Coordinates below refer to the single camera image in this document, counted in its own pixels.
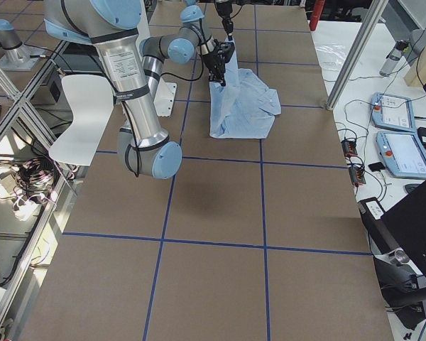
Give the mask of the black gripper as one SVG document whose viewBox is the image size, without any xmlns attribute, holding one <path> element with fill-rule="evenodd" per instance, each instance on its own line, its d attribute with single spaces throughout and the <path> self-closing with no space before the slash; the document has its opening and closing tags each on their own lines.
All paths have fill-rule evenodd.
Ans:
<svg viewBox="0 0 426 341">
<path fill-rule="evenodd" d="M 228 40 L 233 40 L 234 23 L 230 14 L 222 16 L 222 26 L 227 33 Z"/>
<path fill-rule="evenodd" d="M 214 50 L 208 54 L 201 55 L 201 59 L 208 69 L 209 81 L 219 83 L 222 87 L 225 87 L 226 61 L 224 51 L 222 49 Z"/>
</svg>

